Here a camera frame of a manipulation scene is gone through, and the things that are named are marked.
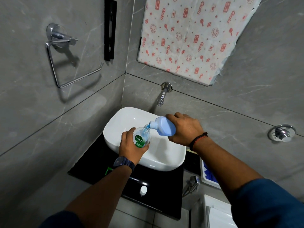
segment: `bottle label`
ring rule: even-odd
[[[134,141],[135,146],[137,146],[139,148],[142,148],[145,146],[145,141],[143,140],[143,138],[140,135],[135,135],[134,140],[135,140]]]

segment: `washbasin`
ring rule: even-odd
[[[132,127],[143,127],[158,117],[141,109],[122,108],[105,126],[105,142],[110,149],[118,153],[122,132]],[[170,142],[168,137],[160,136],[154,129],[150,130],[150,134],[150,147],[139,161],[140,165],[159,171],[171,171],[183,164],[186,156],[185,146]]]

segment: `bottle cap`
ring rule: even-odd
[[[151,129],[156,129],[157,128],[157,123],[156,122],[150,122],[150,128]]]
[[[147,188],[146,186],[142,186],[142,187],[140,188],[139,193],[140,193],[142,196],[144,196],[144,195],[147,193],[147,191],[148,191],[148,188]]]

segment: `wristwatch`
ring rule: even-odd
[[[135,165],[133,162],[131,162],[129,159],[127,159],[124,156],[120,156],[118,158],[116,158],[113,167],[116,168],[118,166],[122,166],[122,165],[126,165],[129,166],[132,169],[132,172],[134,171]]]

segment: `towel holder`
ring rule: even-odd
[[[55,81],[56,81],[56,84],[57,84],[58,88],[67,87],[68,85],[73,84],[76,81],[79,81],[79,80],[81,80],[81,79],[83,79],[87,76],[90,76],[91,74],[96,73],[96,72],[101,70],[101,68],[103,66],[103,62],[101,62],[98,69],[96,69],[96,70],[94,70],[90,73],[87,73],[86,75],[83,75],[79,78],[71,80],[71,81],[69,81],[65,84],[60,85],[59,82],[58,82],[57,76],[56,76],[54,61],[53,61],[53,58],[52,58],[52,53],[51,53],[51,48],[50,47],[51,47],[51,45],[53,45],[54,48],[63,48],[63,47],[66,47],[68,45],[75,45],[76,42],[78,41],[78,39],[67,35],[65,28],[63,26],[55,24],[55,23],[50,23],[47,26],[47,37],[48,37],[48,40],[49,40],[46,43],[47,54],[48,54],[48,57],[49,57],[49,60],[50,60],[51,69],[53,71],[53,75],[55,77]]]

